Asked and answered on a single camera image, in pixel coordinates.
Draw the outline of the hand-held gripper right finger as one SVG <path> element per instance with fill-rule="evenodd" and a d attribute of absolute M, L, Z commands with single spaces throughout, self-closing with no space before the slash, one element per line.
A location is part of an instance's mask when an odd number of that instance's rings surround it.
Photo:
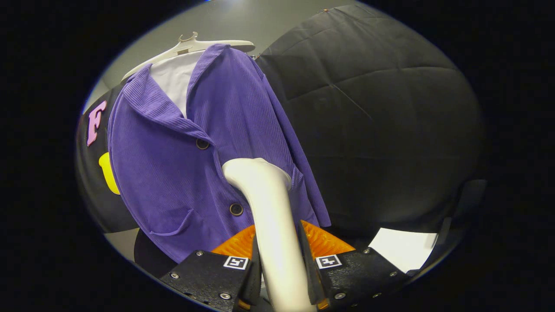
<path fill-rule="evenodd" d="M 371 247 L 357 250 L 307 221 L 298 238 L 308 294 L 319 311 L 369 311 L 373 302 L 398 292 L 410 276 Z"/>

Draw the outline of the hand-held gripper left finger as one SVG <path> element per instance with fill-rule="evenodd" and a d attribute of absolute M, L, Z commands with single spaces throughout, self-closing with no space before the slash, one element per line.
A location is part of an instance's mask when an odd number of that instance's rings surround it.
<path fill-rule="evenodd" d="M 249 226 L 212 251 L 196 250 L 161 282 L 216 312 L 249 312 L 261 290 L 255 227 Z"/>

